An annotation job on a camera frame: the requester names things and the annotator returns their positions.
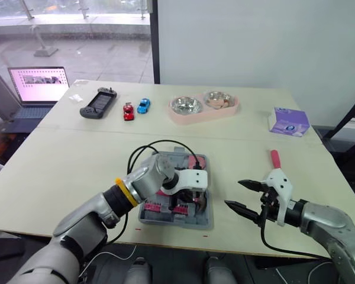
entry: yellow ring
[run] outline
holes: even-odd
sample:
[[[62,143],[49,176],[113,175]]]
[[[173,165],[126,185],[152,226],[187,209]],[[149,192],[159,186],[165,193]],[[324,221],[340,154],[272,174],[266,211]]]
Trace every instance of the yellow ring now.
[[[116,178],[115,183],[121,189],[121,191],[126,196],[126,198],[129,200],[129,202],[132,204],[132,206],[136,207],[138,205],[138,203],[137,203],[137,201],[135,201],[134,197],[131,195],[129,190],[126,188],[122,179]]]

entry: stainless steel bowl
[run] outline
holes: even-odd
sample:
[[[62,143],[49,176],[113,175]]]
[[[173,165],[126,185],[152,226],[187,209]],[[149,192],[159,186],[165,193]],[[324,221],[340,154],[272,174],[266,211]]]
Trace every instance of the stainless steel bowl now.
[[[181,96],[171,103],[171,108],[181,115],[198,114],[202,111],[202,104],[195,98]]]
[[[220,91],[210,91],[204,96],[205,104],[211,108],[220,109],[233,107],[235,102],[234,98],[228,93],[223,93]]]

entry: red toy car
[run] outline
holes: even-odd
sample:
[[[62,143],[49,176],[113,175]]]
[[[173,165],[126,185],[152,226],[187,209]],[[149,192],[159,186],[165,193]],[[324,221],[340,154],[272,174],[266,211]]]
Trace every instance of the red toy car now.
[[[133,120],[134,119],[134,108],[130,102],[127,102],[124,105],[124,120]]]

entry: white cable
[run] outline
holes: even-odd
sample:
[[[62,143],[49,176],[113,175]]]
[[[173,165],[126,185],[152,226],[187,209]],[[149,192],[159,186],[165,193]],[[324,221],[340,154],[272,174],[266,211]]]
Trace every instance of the white cable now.
[[[95,255],[95,257],[87,264],[87,266],[83,269],[82,273],[79,274],[79,278],[82,277],[82,275],[84,274],[84,272],[86,272],[87,268],[91,265],[91,263],[101,254],[110,254],[111,256],[114,256],[120,260],[128,260],[130,257],[133,256],[135,249],[137,248],[137,246],[134,246],[133,251],[131,252],[131,254],[128,257],[122,258],[120,256],[116,256],[114,253],[110,253],[108,251],[103,251],[102,253],[98,253],[97,255]]]
[[[279,269],[275,268],[276,272],[278,273],[278,275],[280,276],[280,278],[283,280],[284,284],[288,284],[288,282],[285,280],[285,278],[282,276],[282,274],[280,273]]]
[[[308,274],[308,284],[310,284],[310,276],[312,276],[312,273],[315,272],[317,270],[317,268],[321,267],[322,265],[325,264],[332,264],[332,262],[322,262],[319,265],[315,266],[312,268],[312,270],[310,270],[309,274]]]

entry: laptop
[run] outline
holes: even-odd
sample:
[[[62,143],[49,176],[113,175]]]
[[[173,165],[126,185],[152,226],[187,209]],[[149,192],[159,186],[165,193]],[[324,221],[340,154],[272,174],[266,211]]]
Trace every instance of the laptop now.
[[[4,133],[30,133],[68,90],[63,67],[9,67],[21,108]]]

